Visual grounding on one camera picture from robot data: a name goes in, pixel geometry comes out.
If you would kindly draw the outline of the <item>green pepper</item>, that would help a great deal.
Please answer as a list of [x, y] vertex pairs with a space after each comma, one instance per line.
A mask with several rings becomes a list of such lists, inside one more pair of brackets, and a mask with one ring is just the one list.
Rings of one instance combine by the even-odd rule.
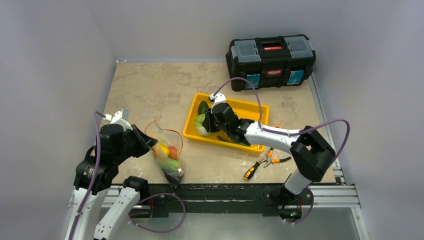
[[166, 157], [165, 160], [161, 159], [160, 157], [155, 157], [156, 164], [165, 172], [177, 172], [178, 171], [178, 161], [175, 159], [171, 159]]

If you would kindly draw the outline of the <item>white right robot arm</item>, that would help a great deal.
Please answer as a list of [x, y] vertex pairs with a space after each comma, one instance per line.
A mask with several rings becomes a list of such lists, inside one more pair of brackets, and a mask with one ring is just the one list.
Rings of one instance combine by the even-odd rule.
[[280, 196], [288, 204], [300, 198], [311, 183], [320, 182], [336, 156], [335, 150], [313, 127], [288, 130], [239, 118], [228, 103], [219, 103], [205, 112], [202, 124], [208, 132], [225, 133], [234, 143], [263, 145], [291, 154], [297, 169], [287, 178]]

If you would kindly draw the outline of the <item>green cabbage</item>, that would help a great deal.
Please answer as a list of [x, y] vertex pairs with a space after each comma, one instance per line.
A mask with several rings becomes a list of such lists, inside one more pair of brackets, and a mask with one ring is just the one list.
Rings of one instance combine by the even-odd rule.
[[209, 137], [211, 133], [207, 131], [207, 129], [203, 126], [203, 122], [205, 121], [206, 114], [202, 113], [198, 115], [195, 119], [195, 129], [200, 136]]

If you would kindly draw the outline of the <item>purple eggplant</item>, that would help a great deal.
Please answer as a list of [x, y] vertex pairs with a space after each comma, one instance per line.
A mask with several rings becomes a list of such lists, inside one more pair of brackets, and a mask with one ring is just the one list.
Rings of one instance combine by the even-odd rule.
[[180, 174], [174, 175], [174, 174], [166, 173], [165, 178], [169, 182], [170, 185], [176, 186], [176, 185], [179, 185], [182, 182], [182, 180], [184, 179], [184, 174], [183, 175], [180, 175]]

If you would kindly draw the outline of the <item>red peach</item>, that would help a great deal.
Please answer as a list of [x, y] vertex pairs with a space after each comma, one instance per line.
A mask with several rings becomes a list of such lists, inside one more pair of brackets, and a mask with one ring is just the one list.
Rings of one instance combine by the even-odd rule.
[[168, 157], [172, 160], [177, 160], [178, 159], [178, 150], [176, 147], [174, 147], [173, 145], [169, 145], [168, 147], [169, 150], [169, 154]]

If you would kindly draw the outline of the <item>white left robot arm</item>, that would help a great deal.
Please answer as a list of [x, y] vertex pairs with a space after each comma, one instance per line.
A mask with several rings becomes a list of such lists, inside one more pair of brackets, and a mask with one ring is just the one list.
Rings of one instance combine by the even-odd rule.
[[134, 124], [112, 123], [96, 129], [95, 145], [75, 169], [73, 216], [65, 239], [89, 238], [94, 228], [83, 221], [99, 215], [101, 203], [119, 172], [119, 165], [128, 158], [145, 155], [157, 142]]

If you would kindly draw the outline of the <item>clear orange zip bag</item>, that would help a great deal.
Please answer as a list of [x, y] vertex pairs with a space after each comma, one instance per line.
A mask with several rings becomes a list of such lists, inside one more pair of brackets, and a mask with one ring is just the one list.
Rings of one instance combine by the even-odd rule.
[[186, 172], [185, 162], [181, 158], [184, 146], [182, 135], [175, 129], [160, 127], [156, 120], [150, 122], [144, 132], [157, 140], [152, 155], [165, 179], [173, 187], [179, 185]]

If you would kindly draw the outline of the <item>yellow banana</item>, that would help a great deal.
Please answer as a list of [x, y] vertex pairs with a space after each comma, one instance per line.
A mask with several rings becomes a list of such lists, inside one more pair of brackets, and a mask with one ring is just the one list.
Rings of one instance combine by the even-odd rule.
[[168, 146], [167, 145], [165, 145], [164, 143], [159, 143], [159, 149], [161, 150], [161, 152], [162, 152], [162, 154], [166, 157], [166, 158], [168, 158], [169, 157], [169, 155], [170, 155], [170, 153], [171, 153], [171, 151], [170, 151], [170, 149], [168, 148]]

